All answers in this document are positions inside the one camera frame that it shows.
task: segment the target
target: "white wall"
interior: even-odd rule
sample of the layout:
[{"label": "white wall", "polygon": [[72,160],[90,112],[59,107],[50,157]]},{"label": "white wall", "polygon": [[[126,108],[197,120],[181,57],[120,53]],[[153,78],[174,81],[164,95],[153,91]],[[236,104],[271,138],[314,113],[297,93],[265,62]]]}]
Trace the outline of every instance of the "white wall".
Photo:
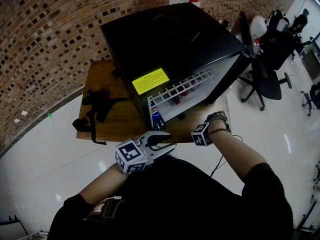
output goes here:
[{"label": "white wall", "polygon": [[289,9],[286,17],[291,23],[294,22],[295,17],[303,13],[304,9],[310,12],[308,16],[308,24],[304,27],[301,36],[302,41],[309,41],[310,37],[316,37],[320,32],[320,4],[315,0],[294,0],[291,8]]}]

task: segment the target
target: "black refrigerator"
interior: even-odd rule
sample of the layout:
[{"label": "black refrigerator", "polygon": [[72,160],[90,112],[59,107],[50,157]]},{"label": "black refrigerator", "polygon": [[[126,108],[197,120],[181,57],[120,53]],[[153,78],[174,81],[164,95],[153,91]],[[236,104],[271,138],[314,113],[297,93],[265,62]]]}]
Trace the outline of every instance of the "black refrigerator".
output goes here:
[{"label": "black refrigerator", "polygon": [[192,3],[136,12],[101,29],[149,130],[154,107],[168,121],[200,102],[213,103],[254,58],[244,13],[232,34]]}]

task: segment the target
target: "glossy floor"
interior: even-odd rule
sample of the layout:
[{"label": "glossy floor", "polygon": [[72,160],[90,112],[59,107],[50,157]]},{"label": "glossy floor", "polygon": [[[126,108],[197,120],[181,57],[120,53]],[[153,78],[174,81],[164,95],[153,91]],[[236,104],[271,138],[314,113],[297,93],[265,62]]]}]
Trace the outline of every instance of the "glossy floor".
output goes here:
[{"label": "glossy floor", "polygon": [[[246,103],[240,96],[249,91],[236,81],[227,95],[229,116],[234,134],[260,152],[280,177],[292,207],[295,224],[310,207],[315,163],[320,158],[320,113],[307,117],[301,106],[301,90],[312,84],[299,59],[288,59],[277,72],[290,75],[293,88],[283,84],[282,100],[265,99],[260,112],[256,95]],[[115,143],[100,146],[75,138],[71,122],[78,117],[81,97],[48,117],[0,159],[0,221],[17,215],[29,233],[48,231],[54,215],[64,200],[77,194],[115,162]],[[215,106],[226,109],[224,99]],[[214,147],[179,144],[172,155],[210,172],[220,159]],[[243,183],[228,163],[214,178],[237,194]]]}]

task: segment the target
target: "wooden table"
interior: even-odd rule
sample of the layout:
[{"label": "wooden table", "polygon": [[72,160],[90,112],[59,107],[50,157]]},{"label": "wooden table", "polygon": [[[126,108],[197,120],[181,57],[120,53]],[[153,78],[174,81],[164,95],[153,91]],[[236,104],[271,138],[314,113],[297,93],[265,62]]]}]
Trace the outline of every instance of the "wooden table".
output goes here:
[{"label": "wooden table", "polygon": [[[115,69],[112,60],[93,61],[86,79],[83,97],[87,91],[105,89],[109,91],[110,98],[129,98],[129,94],[121,78],[115,78],[112,71]],[[91,109],[90,105],[81,105],[79,118],[85,118]],[[173,138],[169,142],[190,143],[193,142],[191,132],[197,125],[203,124],[207,115],[212,114],[213,105],[198,104],[185,112],[185,120],[180,121],[177,117],[166,122],[166,132],[171,133]],[[140,117],[134,103],[129,100],[117,102],[112,106],[106,120],[101,123],[96,121],[97,141],[122,142],[147,132],[147,128]],[[91,132],[76,133],[77,139],[91,140]]]}]

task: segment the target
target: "yellow label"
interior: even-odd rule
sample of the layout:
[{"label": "yellow label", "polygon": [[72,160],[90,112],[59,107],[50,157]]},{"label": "yellow label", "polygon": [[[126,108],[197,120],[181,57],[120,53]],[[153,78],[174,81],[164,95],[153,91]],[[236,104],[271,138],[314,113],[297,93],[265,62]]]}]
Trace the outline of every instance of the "yellow label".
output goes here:
[{"label": "yellow label", "polygon": [[141,95],[167,81],[169,81],[169,78],[167,77],[166,73],[162,68],[159,68],[132,81],[132,83],[138,94]]}]

